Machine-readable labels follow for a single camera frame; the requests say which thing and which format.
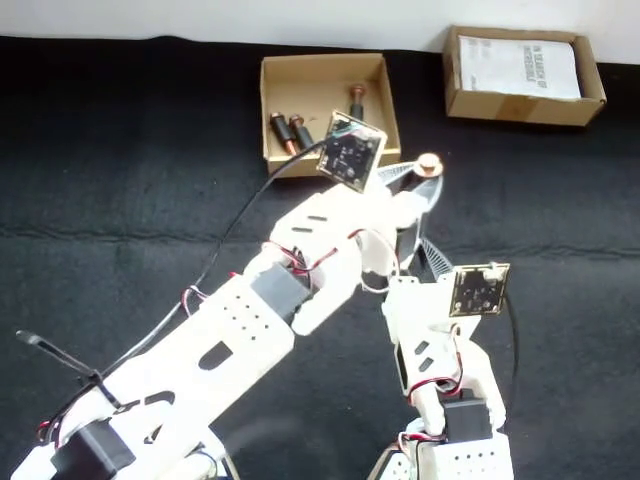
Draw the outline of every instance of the white wall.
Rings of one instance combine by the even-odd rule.
[[[0,4],[4,35],[175,35],[218,42],[439,51],[445,29],[456,23],[576,31],[589,36],[597,60],[640,64],[640,0],[0,0]]]

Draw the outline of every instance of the black cloth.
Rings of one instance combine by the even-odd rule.
[[[266,177],[260,60],[319,51],[0,39],[5,478],[75,389],[72,372],[14,331],[98,368],[145,334]],[[600,66],[609,105],[583,131],[449,119],[440,57],[385,55],[404,158],[435,151],[446,164],[431,239],[455,263],[513,264],[517,478],[636,478],[640,69]],[[241,269],[279,216],[329,185],[270,189],[203,288]],[[243,478],[365,478],[414,418],[379,305],[357,293],[216,422]],[[506,317],[484,321],[476,338],[506,395]]]

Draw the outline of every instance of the open cardboard box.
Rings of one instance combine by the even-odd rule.
[[[393,109],[391,86],[384,57],[378,53],[300,55],[266,57],[262,61],[262,145],[269,173],[290,157],[269,125],[269,115],[280,112],[287,121],[297,113],[317,141],[327,134],[331,112],[349,113],[352,85],[366,88],[363,97],[364,121],[383,130],[387,136],[380,165],[400,161],[400,137]],[[309,154],[283,173],[285,177],[319,175],[319,153]]]
[[[551,40],[573,47],[582,98],[557,100],[526,95],[463,90],[460,81],[460,35],[508,40]],[[506,30],[453,26],[444,52],[445,97],[450,117],[482,118],[553,125],[584,126],[607,103],[587,37],[568,32]]]

